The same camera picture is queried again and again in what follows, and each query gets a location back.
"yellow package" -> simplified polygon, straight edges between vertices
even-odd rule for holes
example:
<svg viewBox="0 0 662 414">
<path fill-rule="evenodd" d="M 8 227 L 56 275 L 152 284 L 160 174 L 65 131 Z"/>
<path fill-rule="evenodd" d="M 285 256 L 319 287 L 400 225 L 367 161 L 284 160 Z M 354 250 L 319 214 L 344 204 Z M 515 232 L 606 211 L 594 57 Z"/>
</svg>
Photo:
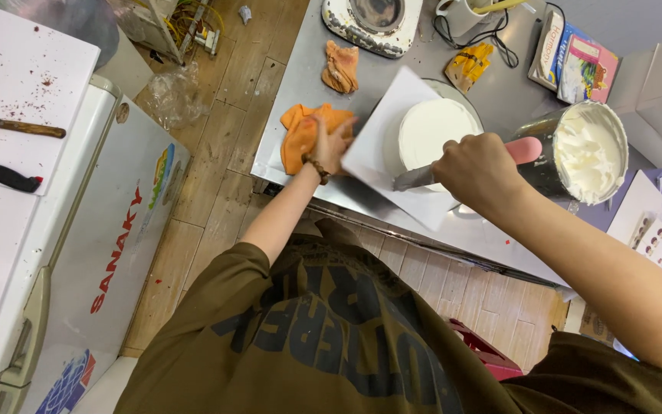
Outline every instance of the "yellow package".
<svg viewBox="0 0 662 414">
<path fill-rule="evenodd" d="M 462 49 L 446 67 L 446 76 L 458 90 L 469 92 L 489 66 L 487 57 L 493 50 L 494 46 L 484 42 Z"/>
</svg>

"mug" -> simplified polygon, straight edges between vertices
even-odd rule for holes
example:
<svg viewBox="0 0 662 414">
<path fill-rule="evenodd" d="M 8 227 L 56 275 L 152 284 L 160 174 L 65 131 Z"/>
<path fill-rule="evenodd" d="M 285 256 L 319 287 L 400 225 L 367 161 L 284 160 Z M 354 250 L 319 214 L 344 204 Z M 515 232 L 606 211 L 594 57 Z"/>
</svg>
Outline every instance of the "mug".
<svg viewBox="0 0 662 414">
<path fill-rule="evenodd" d="M 474 0 L 473 2 L 477 3 L 475 5 L 476 7 L 486 7 L 492 4 L 492 0 L 479 0 L 478 2 Z M 447 3 L 451 3 L 451 5 L 448 5 L 445 10 L 442 10 L 442 6 Z M 458 38 L 468 32 L 488 14 L 484 13 L 480 15 L 472 12 L 472 7 L 469 6 L 469 0 L 440 0 L 436 6 L 436 15 L 446 18 L 451 28 L 452 38 Z"/>
</svg>

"orange cloth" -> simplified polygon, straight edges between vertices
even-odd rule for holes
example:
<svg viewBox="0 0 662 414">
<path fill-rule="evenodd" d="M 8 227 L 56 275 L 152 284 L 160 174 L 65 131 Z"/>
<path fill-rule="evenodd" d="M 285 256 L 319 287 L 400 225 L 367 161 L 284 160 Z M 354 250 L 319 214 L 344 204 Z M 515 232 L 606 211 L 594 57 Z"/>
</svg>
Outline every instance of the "orange cloth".
<svg viewBox="0 0 662 414">
<path fill-rule="evenodd" d="M 301 155 L 312 153 L 316 146 L 318 127 L 313 118 L 307 118 L 314 113 L 326 121 L 328 133 L 332 133 L 342 122 L 354 116 L 354 113 L 348 110 L 331 109 L 331 104 L 327 103 L 318 109 L 307 108 L 300 104 L 288 109 L 280 118 L 280 122 L 288 128 L 288 133 L 280 147 L 282 166 L 285 167 L 285 173 L 288 175 L 295 175 L 300 171 L 303 167 Z M 344 134 L 345 138 L 349 136 L 352 136 L 351 128 Z"/>
<path fill-rule="evenodd" d="M 328 67 L 321 74 L 321 79 L 329 87 L 348 94 L 359 89 L 357 82 L 357 63 L 359 48 L 341 48 L 334 41 L 326 42 Z"/>
</svg>

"cake turntable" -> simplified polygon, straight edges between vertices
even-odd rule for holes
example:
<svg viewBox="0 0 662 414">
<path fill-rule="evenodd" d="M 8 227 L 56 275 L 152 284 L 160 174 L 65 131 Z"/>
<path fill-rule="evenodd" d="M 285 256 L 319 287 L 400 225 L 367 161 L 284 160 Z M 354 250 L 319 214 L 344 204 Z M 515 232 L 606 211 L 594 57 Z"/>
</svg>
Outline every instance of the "cake turntable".
<svg viewBox="0 0 662 414">
<path fill-rule="evenodd" d="M 397 59 L 413 45 L 423 0 L 324 0 L 329 30 L 355 45 Z"/>
</svg>

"olive green shirt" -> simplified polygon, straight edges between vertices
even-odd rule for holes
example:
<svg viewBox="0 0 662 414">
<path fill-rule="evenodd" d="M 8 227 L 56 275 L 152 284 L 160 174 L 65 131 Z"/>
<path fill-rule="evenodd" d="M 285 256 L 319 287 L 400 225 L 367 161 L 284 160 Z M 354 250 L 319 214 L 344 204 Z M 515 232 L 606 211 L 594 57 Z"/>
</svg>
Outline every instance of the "olive green shirt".
<svg viewBox="0 0 662 414">
<path fill-rule="evenodd" d="M 272 268 L 247 243 L 216 257 L 115 412 L 662 414 L 662 370 L 558 332 L 527 376 L 500 383 L 370 252 L 294 234 Z"/>
</svg>

